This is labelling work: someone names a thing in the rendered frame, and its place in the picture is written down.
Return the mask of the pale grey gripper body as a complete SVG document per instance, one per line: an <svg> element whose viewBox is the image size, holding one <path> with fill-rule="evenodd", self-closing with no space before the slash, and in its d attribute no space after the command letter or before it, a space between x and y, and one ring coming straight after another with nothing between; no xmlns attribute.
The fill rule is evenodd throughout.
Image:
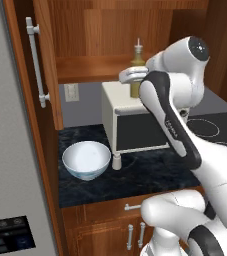
<svg viewBox="0 0 227 256"><path fill-rule="evenodd" d="M149 72L145 66L129 67L119 73L119 81L122 84L140 82Z"/></svg>

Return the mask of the olive oil bottle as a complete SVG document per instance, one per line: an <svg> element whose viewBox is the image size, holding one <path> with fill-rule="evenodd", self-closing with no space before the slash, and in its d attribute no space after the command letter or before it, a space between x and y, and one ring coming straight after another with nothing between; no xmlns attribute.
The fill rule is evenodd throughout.
<svg viewBox="0 0 227 256"><path fill-rule="evenodd" d="M131 61L132 66L144 66L145 61L142 58L143 46L140 43L140 39L137 39L137 44L134 46L134 59ZM139 97L139 82L134 82L130 85L130 96L132 98Z"/></svg>

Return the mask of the small white shaker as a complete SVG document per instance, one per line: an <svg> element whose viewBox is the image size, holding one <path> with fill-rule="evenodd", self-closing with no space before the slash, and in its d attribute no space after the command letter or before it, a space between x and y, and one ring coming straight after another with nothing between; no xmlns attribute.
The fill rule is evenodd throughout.
<svg viewBox="0 0 227 256"><path fill-rule="evenodd" d="M114 170L120 170L122 168L122 159L120 154L115 154L113 156L112 168Z"/></svg>

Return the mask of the white mixing bowl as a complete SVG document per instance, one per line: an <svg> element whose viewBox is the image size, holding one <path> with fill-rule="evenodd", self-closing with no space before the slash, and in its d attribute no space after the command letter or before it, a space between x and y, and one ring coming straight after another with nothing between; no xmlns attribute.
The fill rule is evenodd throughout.
<svg viewBox="0 0 227 256"><path fill-rule="evenodd" d="M111 160L107 146L96 141L81 141L69 146L62 154L62 162L74 177L91 181L105 172Z"/></svg>

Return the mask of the grey fridge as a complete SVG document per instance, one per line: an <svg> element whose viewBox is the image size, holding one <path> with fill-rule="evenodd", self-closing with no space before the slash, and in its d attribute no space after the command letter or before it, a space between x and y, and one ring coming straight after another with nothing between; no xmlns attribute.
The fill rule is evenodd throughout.
<svg viewBox="0 0 227 256"><path fill-rule="evenodd" d="M59 256L0 0L0 219L25 216L35 247L7 256Z"/></svg>

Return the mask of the cream toaster oven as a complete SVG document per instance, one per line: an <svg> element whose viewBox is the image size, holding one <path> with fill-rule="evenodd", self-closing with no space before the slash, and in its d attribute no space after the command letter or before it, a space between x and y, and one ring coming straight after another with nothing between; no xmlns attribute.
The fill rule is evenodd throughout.
<svg viewBox="0 0 227 256"><path fill-rule="evenodd" d="M114 155L169 147L155 117L130 97L129 84L102 83L102 123Z"/></svg>

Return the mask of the black hob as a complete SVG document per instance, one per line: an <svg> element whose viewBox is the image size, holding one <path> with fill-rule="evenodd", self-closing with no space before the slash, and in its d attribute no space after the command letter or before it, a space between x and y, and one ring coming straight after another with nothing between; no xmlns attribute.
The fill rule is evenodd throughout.
<svg viewBox="0 0 227 256"><path fill-rule="evenodd" d="M227 146L227 112L191 116L187 126L201 139Z"/></svg>

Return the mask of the tall wooden side panel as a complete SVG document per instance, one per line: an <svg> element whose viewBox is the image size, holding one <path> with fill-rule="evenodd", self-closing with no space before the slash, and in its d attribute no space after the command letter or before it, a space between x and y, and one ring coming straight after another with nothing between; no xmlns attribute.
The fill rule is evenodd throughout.
<svg viewBox="0 0 227 256"><path fill-rule="evenodd" d="M18 74L24 94L41 179L49 208L59 256L69 256L63 218L59 207L58 131L50 103L42 108L32 52L26 30L26 17L35 20L32 0L3 0Z"/></svg>

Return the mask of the wooden drawer front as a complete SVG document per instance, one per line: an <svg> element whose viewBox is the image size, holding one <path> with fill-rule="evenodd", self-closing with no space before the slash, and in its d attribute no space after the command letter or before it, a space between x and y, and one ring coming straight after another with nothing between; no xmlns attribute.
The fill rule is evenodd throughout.
<svg viewBox="0 0 227 256"><path fill-rule="evenodd" d="M125 205L140 205L143 200L151 196L154 196L154 193L62 208L64 226L65 228L75 228L138 217L140 216L139 209L125 210Z"/></svg>

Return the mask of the wooden base cupboard door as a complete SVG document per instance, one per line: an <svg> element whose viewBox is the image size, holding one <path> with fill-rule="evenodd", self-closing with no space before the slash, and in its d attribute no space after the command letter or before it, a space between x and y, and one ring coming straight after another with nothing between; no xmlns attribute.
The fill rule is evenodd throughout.
<svg viewBox="0 0 227 256"><path fill-rule="evenodd" d="M143 219L141 217L137 218L137 227L136 227L136 238L135 238L135 256L140 256L141 248L138 246L138 240L140 239L140 232L141 232L141 223ZM154 228L148 225L145 225L144 235L143 235L143 246L145 246L153 236Z"/></svg>
<svg viewBox="0 0 227 256"><path fill-rule="evenodd" d="M66 229L70 256L133 256L134 246L127 249L129 226L135 218Z"/></svg>

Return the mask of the wooden wall cabinet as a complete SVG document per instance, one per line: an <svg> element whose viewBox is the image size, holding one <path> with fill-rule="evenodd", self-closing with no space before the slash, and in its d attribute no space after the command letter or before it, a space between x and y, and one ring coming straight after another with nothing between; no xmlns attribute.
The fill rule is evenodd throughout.
<svg viewBox="0 0 227 256"><path fill-rule="evenodd" d="M134 45L148 59L203 34L209 0L48 0L58 81L116 80Z"/></svg>

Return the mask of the white wall outlet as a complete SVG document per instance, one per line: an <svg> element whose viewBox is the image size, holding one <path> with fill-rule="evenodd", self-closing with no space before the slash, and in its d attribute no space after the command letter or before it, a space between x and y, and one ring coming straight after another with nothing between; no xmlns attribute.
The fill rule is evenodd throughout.
<svg viewBox="0 0 227 256"><path fill-rule="evenodd" d="M65 100L67 102L77 102L79 100L79 88L77 83L65 84Z"/></svg>

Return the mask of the wooden wall cabinet door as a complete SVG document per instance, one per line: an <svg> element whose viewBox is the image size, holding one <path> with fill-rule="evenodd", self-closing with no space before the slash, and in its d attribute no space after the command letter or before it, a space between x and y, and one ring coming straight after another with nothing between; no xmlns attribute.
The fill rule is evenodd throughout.
<svg viewBox="0 0 227 256"><path fill-rule="evenodd" d="M40 50L43 63L45 82L48 88L54 127L62 130L63 117L61 112L61 101L59 96L59 84L56 69L56 58L54 52L53 36L51 29L50 12L47 0L33 0L36 22L39 24Z"/></svg>
<svg viewBox="0 0 227 256"><path fill-rule="evenodd" d="M204 39L210 51L205 84L227 102L227 0L209 0Z"/></svg>

